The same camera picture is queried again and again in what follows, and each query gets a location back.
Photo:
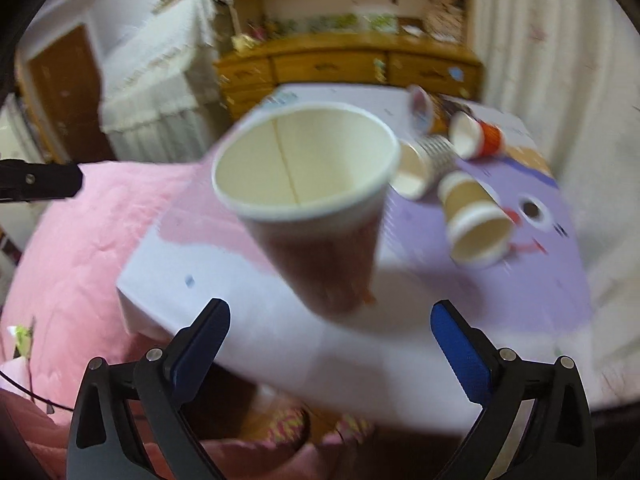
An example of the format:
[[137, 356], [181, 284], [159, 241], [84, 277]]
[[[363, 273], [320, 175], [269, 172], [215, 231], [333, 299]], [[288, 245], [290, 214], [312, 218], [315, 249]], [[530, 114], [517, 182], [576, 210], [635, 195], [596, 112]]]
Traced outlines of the pink quilted blanket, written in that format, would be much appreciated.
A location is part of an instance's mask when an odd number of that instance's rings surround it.
[[31, 327], [27, 364], [2, 370], [58, 404], [49, 422], [70, 423], [88, 362], [140, 359], [169, 335], [127, 332], [116, 282], [142, 236], [193, 177], [186, 165], [99, 162], [84, 185], [50, 203], [29, 239], [1, 313], [1, 359], [12, 359], [13, 326]]

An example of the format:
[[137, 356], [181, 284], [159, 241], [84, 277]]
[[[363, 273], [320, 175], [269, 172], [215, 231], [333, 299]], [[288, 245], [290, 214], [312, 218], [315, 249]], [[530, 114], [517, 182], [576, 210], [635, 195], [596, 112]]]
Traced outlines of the patterned cardboard box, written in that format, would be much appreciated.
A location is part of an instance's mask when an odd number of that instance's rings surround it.
[[427, 0], [424, 27], [436, 41], [462, 44], [465, 0]]

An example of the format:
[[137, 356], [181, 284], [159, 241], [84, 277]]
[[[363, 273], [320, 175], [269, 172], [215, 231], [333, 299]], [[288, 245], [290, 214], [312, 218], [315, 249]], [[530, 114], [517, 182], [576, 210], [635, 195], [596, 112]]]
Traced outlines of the pink fleece robe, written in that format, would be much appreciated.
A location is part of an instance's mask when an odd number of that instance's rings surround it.
[[[3, 390], [1, 401], [38, 464], [50, 477], [64, 479], [70, 427], [57, 424], [35, 404], [13, 392]], [[202, 445], [229, 479], [332, 479], [354, 442], [343, 442], [332, 432], [318, 444], [307, 440], [302, 446], [276, 445], [267, 438], [209, 440]]]

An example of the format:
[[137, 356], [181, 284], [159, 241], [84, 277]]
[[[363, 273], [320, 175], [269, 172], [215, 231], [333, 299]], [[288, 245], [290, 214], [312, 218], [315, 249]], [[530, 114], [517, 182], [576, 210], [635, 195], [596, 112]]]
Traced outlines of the white floral curtain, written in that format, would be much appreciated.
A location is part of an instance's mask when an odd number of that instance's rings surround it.
[[570, 205], [596, 317], [582, 371], [639, 396], [639, 35], [615, 0], [474, 0], [483, 100], [524, 122]]

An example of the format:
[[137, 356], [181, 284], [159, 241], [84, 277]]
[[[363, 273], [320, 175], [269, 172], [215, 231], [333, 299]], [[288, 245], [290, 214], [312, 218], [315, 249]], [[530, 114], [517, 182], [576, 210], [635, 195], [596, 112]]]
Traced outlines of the wooden desk with drawers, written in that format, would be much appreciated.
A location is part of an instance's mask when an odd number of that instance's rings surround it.
[[467, 46], [382, 32], [322, 32], [270, 40], [215, 63], [224, 104], [242, 118], [281, 84], [416, 84], [478, 100], [484, 66]]

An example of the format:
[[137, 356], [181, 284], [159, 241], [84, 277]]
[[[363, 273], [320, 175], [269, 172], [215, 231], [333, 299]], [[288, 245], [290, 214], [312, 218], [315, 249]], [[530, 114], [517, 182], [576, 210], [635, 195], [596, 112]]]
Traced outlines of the grey striped paper cup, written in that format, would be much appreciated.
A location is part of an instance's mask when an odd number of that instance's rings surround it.
[[401, 141], [399, 166], [390, 186], [406, 200], [422, 200], [445, 174], [456, 168], [456, 159], [454, 148], [444, 136]]

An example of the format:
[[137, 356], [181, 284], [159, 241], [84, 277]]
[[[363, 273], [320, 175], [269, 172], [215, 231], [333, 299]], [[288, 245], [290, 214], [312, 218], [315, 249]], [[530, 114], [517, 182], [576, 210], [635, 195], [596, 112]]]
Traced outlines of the left knitted slipper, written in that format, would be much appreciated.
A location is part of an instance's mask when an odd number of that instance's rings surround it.
[[302, 446], [309, 439], [310, 430], [310, 416], [304, 408], [286, 408], [271, 419], [267, 441], [276, 445]]

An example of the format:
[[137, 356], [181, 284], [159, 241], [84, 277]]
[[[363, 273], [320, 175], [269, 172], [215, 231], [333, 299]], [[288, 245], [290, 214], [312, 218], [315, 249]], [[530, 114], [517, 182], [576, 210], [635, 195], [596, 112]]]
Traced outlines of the brown kraft paper cup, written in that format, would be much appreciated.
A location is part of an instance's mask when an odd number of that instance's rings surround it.
[[453, 171], [440, 180], [450, 257], [459, 266], [492, 266], [509, 251], [514, 222], [475, 178]]

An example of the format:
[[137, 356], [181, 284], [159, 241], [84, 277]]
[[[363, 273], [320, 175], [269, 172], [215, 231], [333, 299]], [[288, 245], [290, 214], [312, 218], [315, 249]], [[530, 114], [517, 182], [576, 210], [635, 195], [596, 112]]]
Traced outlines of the cartoon monster tablecloth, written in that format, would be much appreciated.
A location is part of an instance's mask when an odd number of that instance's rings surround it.
[[499, 348], [538, 362], [569, 356], [591, 389], [592, 307], [570, 212], [524, 122], [480, 104], [472, 112], [503, 128], [512, 151], [466, 167], [514, 220], [506, 260], [485, 269], [456, 266], [437, 197], [413, 203], [390, 194], [373, 304], [337, 320], [319, 318], [218, 202], [204, 159], [119, 275], [128, 330], [173, 334], [220, 298], [231, 328], [216, 361], [227, 370], [333, 411], [458, 432], [478, 409], [431, 332], [433, 304], [448, 299]]

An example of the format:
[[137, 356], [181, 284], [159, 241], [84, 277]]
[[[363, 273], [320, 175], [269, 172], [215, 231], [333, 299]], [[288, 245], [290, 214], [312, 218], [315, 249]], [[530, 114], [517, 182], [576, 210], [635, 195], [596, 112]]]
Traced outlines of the cream lace covered furniture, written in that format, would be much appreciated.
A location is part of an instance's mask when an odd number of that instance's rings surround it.
[[227, 131], [215, 63], [232, 50], [228, 0], [179, 0], [102, 64], [100, 129], [126, 162], [197, 162]]

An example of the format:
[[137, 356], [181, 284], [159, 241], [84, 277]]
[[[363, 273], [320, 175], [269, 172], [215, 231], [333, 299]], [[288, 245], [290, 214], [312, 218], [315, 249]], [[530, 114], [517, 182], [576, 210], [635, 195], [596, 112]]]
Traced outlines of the dark brown patterned cup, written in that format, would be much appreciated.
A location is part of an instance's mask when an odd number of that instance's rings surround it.
[[454, 102], [448, 96], [428, 93], [415, 84], [408, 87], [407, 91], [410, 125], [416, 136], [448, 136], [450, 122], [455, 114], [472, 114], [472, 110], [465, 104]]

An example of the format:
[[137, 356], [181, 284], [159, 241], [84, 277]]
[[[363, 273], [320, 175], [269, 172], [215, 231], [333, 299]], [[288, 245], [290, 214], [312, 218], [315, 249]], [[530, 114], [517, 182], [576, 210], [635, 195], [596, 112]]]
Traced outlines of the red patterned paper cup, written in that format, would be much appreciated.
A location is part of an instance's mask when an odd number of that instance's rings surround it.
[[312, 312], [367, 301], [400, 144], [392, 128], [344, 103], [270, 110], [221, 145], [218, 200]]

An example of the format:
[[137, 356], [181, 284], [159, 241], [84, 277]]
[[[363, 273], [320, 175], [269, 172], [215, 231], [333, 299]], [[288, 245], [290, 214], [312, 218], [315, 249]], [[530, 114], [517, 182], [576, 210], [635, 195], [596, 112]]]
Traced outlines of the orange red paper cup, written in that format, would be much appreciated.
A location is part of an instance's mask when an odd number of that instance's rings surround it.
[[463, 112], [451, 117], [448, 139], [464, 160], [500, 156], [506, 150], [506, 136], [498, 126]]

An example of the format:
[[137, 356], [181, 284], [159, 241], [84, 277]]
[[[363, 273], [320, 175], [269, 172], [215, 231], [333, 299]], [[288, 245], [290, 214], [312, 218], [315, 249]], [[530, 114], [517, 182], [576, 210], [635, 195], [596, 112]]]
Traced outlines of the knitted slipper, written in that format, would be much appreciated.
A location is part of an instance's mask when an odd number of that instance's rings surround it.
[[375, 434], [376, 427], [363, 418], [345, 414], [335, 424], [334, 431], [343, 442], [366, 442]]
[[309, 439], [310, 430], [310, 416], [304, 408], [286, 408], [271, 419], [267, 441], [276, 445], [302, 446]]

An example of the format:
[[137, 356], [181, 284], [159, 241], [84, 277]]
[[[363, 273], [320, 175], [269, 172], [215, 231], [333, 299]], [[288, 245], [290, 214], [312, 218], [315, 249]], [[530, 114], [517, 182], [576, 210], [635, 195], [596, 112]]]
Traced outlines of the right knitted slipper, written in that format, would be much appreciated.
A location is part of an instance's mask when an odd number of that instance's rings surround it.
[[363, 418], [345, 414], [335, 424], [334, 431], [343, 442], [366, 442], [375, 434], [376, 427]]

